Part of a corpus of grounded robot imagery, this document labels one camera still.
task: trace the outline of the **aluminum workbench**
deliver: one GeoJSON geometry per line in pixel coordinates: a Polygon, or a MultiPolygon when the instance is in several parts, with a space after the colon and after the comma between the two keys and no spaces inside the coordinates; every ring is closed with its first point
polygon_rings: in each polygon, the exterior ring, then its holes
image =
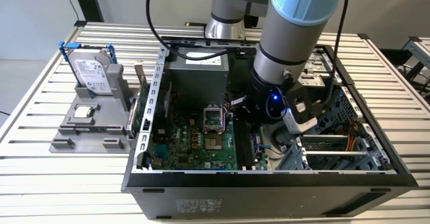
{"type": "MultiPolygon", "coordinates": [[[[158,27],[164,36],[201,37],[200,27],[158,27]]],[[[260,30],[247,30],[259,40],[260,30]]],[[[116,48],[130,87],[133,65],[150,81],[157,45],[145,26],[88,23],[65,39],[116,48]]],[[[324,33],[319,44],[333,45],[324,33]]],[[[409,191],[353,218],[235,220],[235,223],[335,222],[430,223],[430,109],[365,37],[343,34],[339,58],[384,133],[401,156],[419,190],[409,191]]],[[[56,52],[0,129],[0,223],[142,223],[130,194],[120,193],[126,155],[52,154],[49,141],[74,98],[74,77],[56,52]]],[[[198,220],[192,223],[232,223],[198,220]]]]}

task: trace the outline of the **metal chassis frame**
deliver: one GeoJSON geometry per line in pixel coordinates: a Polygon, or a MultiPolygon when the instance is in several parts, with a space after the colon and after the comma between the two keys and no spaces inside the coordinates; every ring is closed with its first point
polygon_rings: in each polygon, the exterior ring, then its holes
{"type": "Polygon", "coordinates": [[[419,62],[430,69],[430,50],[420,40],[411,37],[401,49],[408,50],[419,62]]]}
{"type": "MultiPolygon", "coordinates": [[[[329,46],[323,46],[324,51],[327,52],[331,60],[332,60],[332,51],[329,46]]],[[[153,73],[152,85],[149,89],[149,98],[146,102],[146,109],[144,113],[144,118],[146,119],[153,114],[150,109],[150,105],[156,102],[156,93],[160,85],[160,78],[156,75],[162,74],[162,64],[166,50],[162,46],[160,46],[158,57],[156,60],[156,70],[153,73]]],[[[351,191],[353,188],[367,187],[368,191],[372,192],[375,186],[384,186],[387,188],[403,187],[401,191],[396,190],[392,192],[385,192],[383,197],[376,198],[375,200],[367,202],[356,209],[351,210],[347,214],[336,215],[336,216],[353,216],[363,212],[365,209],[371,208],[388,199],[393,198],[404,191],[416,187],[416,182],[413,177],[405,168],[400,157],[387,140],[387,137],[380,130],[380,126],[373,119],[373,116],[361,100],[360,95],[356,92],[353,87],[353,82],[348,76],[348,73],[341,64],[339,64],[339,74],[345,82],[345,87],[348,91],[352,93],[355,100],[357,100],[357,105],[361,109],[363,116],[369,124],[373,132],[384,146],[385,152],[393,162],[396,167],[397,174],[393,175],[367,175],[365,172],[353,172],[353,174],[336,174],[336,175],[312,175],[308,174],[308,171],[284,171],[285,174],[265,174],[267,171],[227,171],[235,172],[237,174],[233,175],[219,175],[215,174],[223,171],[213,171],[215,173],[208,173],[209,171],[192,171],[192,173],[186,173],[186,171],[150,171],[149,173],[140,172],[136,169],[137,156],[148,149],[148,140],[150,135],[150,126],[146,129],[141,129],[138,141],[136,145],[136,149],[130,151],[128,158],[128,165],[125,169],[124,181],[122,181],[122,191],[129,191],[133,194],[133,197],[140,202],[140,195],[144,193],[164,193],[164,190],[174,189],[176,187],[184,188],[217,188],[217,187],[259,187],[261,191],[264,188],[283,187],[292,188],[293,186],[305,186],[308,188],[323,188],[324,186],[336,186],[336,187],[348,187],[351,191]]]]}

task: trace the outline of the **white wall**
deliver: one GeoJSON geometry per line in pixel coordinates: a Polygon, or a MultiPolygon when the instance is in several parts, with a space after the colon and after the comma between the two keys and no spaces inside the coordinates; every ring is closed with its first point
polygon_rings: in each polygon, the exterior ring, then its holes
{"type": "Polygon", "coordinates": [[[0,17],[0,59],[48,60],[76,21],[68,0],[0,0],[0,17]]]}
{"type": "MultiPolygon", "coordinates": [[[[204,23],[211,0],[152,0],[156,25],[204,23]]],[[[98,0],[104,21],[145,24],[144,0],[98,0]]],[[[400,47],[407,36],[430,37],[430,0],[349,0],[344,32],[367,33],[379,47],[400,47]]],[[[335,32],[340,8],[325,31],[335,32]]],[[[57,42],[69,33],[74,14],[68,0],[0,0],[0,59],[50,58],[57,42]]]]}

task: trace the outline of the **green circuit board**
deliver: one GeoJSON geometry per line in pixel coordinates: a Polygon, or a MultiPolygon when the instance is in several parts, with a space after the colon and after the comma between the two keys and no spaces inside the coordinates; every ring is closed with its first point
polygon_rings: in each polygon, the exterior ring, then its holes
{"type": "Polygon", "coordinates": [[[267,170],[267,164],[265,164],[265,156],[261,155],[261,160],[259,163],[255,164],[255,169],[256,170],[267,170]]]}
{"type": "Polygon", "coordinates": [[[232,116],[225,117],[223,134],[202,134],[202,114],[176,112],[172,118],[166,157],[154,158],[161,170],[236,170],[232,116]]]}

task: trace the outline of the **metal rail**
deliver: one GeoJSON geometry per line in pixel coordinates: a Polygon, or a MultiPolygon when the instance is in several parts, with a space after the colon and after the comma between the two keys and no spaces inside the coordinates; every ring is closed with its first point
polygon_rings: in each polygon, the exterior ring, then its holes
{"type": "Polygon", "coordinates": [[[419,93],[421,93],[421,96],[427,99],[430,94],[426,93],[424,89],[430,83],[430,77],[423,75],[420,71],[423,67],[430,69],[430,38],[417,38],[411,36],[401,49],[408,50],[419,60],[417,64],[409,69],[405,79],[411,81],[417,74],[426,78],[424,85],[419,87],[419,93]]]}
{"type": "MultiPolygon", "coordinates": [[[[160,35],[201,37],[200,27],[158,27],[160,35]]],[[[257,41],[260,30],[247,30],[257,41]]],[[[144,66],[150,80],[158,42],[145,26],[88,23],[68,40],[104,46],[112,43],[124,79],[138,85],[133,65],[144,66]]],[[[319,44],[333,45],[335,34],[321,34],[319,44]]],[[[353,218],[235,220],[249,222],[430,222],[430,111],[369,40],[343,34],[339,58],[369,110],[412,172],[419,190],[385,202],[353,218]]],[[[74,97],[74,77],[56,54],[0,130],[0,216],[16,223],[141,221],[129,194],[120,193],[126,155],[52,154],[54,136],[74,97]]],[[[231,220],[201,220],[231,223],[231,220]]]]}

